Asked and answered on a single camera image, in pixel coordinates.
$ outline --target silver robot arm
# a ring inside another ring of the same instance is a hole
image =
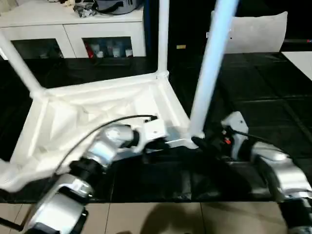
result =
[[[62,175],[32,209],[24,233],[79,234],[88,216],[85,205],[120,150],[131,148],[138,153],[147,143],[166,135],[160,119],[144,123],[139,130],[123,124],[103,128],[81,159],[71,163],[70,172]]]
[[[234,139],[231,157],[248,160],[257,168],[279,204],[289,233],[312,234],[312,188],[304,172],[281,149],[249,138],[240,112],[232,113],[221,124]]]

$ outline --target cabinet door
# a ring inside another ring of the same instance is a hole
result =
[[[1,31],[24,59],[76,57],[63,25],[7,27]]]
[[[77,58],[145,56],[142,22],[64,25]]]

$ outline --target yellow label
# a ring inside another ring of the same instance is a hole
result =
[[[176,46],[176,49],[179,50],[179,49],[185,49],[186,48],[186,45],[177,45]]]

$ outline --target tile floor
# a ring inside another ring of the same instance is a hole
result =
[[[30,205],[0,204],[20,224]],[[89,204],[83,234],[286,234],[273,202]],[[0,226],[0,234],[18,232]]]

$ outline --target white pole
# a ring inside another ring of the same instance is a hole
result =
[[[159,0],[158,72],[167,71],[169,31],[169,0]]]
[[[237,4],[238,0],[218,0],[216,3],[192,106],[189,127],[191,136],[202,134]]]
[[[31,94],[42,91],[43,88],[29,70],[28,66],[15,49],[14,45],[8,40],[0,30],[0,48],[7,57],[9,63],[20,77]]]

